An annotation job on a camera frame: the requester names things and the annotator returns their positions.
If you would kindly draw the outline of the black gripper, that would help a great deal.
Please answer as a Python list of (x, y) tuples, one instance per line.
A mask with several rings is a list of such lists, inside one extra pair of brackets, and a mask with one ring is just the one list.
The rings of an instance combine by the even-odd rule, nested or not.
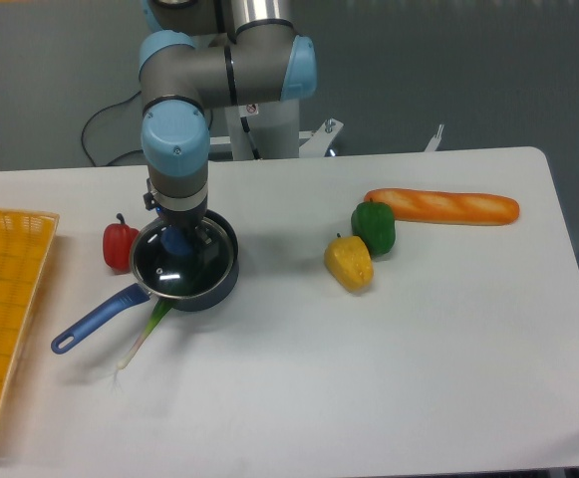
[(168, 196), (159, 191), (148, 178), (144, 194), (145, 209), (154, 211), (167, 225), (182, 231), (193, 231), (191, 245), (193, 264), (197, 269), (205, 268), (219, 255), (218, 240), (213, 229), (200, 223), (207, 211), (208, 183), (195, 193), (184, 196)]

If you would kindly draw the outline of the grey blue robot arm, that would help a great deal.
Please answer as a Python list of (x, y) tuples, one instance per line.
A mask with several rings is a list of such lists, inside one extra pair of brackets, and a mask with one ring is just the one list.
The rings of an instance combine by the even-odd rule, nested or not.
[(207, 110), (299, 101), (317, 88), (315, 47), (287, 1), (144, 1), (139, 53), (145, 207), (190, 252), (207, 211)]

